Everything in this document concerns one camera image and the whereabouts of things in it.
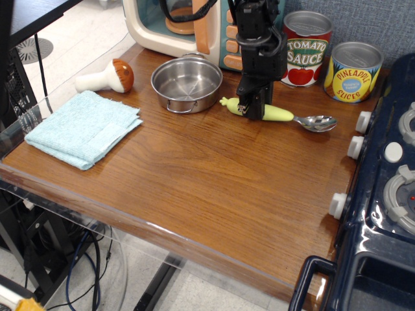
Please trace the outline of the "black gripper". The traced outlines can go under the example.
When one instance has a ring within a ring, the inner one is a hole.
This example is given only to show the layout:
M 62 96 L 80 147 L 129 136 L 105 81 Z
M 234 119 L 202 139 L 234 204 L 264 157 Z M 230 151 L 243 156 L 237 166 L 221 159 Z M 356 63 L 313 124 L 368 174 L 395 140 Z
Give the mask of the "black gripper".
M 287 71 L 287 35 L 276 26 L 279 1 L 229 1 L 236 40 L 243 62 L 237 87 L 238 111 L 262 120 L 265 104 L 271 105 L 274 82 Z

